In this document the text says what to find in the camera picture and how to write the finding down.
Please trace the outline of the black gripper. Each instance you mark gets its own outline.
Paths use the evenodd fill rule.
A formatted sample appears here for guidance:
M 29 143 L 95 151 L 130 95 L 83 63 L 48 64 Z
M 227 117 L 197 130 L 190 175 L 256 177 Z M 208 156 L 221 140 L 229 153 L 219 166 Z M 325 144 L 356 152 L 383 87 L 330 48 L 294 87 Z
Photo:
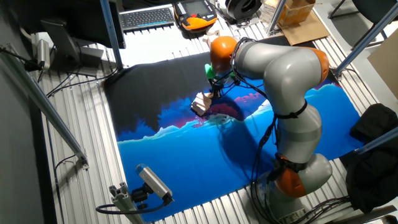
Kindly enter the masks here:
M 222 97 L 222 89 L 223 89 L 223 81 L 222 80 L 210 79 L 210 85 L 211 85 L 211 90 L 214 90 L 213 98 L 217 97 L 217 91 L 216 90 L 218 90 L 218 98 L 221 98 Z

